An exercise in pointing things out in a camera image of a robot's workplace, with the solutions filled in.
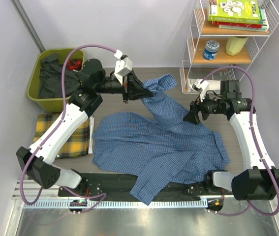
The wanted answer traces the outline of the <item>blue checked long sleeve shirt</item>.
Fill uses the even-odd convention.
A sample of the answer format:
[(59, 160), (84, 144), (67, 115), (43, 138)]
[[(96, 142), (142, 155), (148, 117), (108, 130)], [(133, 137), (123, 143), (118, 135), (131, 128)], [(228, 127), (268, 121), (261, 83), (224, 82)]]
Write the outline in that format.
[(104, 171), (137, 176), (130, 193), (146, 205), (168, 183), (202, 182), (208, 171), (224, 170), (230, 163), (218, 132), (183, 120), (187, 109), (166, 93), (176, 85), (170, 74), (145, 81), (143, 87), (153, 96), (142, 103), (153, 118), (115, 113), (93, 134), (93, 163)]

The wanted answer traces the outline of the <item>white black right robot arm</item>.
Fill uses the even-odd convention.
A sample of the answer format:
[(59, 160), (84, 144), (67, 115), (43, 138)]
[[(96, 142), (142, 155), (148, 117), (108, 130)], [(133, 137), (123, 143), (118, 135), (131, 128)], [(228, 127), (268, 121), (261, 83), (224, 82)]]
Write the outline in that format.
[(272, 200), (279, 188), (279, 169), (269, 157), (257, 126), (250, 98), (243, 98), (238, 80), (204, 81), (188, 79), (189, 88), (199, 96), (190, 103), (184, 121), (200, 124), (211, 114), (222, 114), (230, 121), (238, 139), (244, 170), (233, 175), (227, 171), (209, 171), (204, 188), (209, 194), (221, 188), (232, 192), (236, 200)]

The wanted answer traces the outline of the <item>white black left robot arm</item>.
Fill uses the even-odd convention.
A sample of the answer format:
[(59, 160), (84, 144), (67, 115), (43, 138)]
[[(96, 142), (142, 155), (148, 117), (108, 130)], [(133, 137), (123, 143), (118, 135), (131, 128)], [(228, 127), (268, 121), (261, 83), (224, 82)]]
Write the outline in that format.
[(101, 94), (121, 94), (124, 102), (153, 96), (136, 77), (132, 61), (126, 56), (116, 62), (109, 76), (98, 59), (89, 59), (83, 64), (79, 78), (81, 85), (71, 95), (65, 111), (35, 143), (29, 148), (20, 147), (16, 152), (22, 170), (42, 188), (65, 186), (75, 196), (82, 196), (87, 189), (81, 175), (59, 168), (53, 162), (73, 132), (100, 106)]

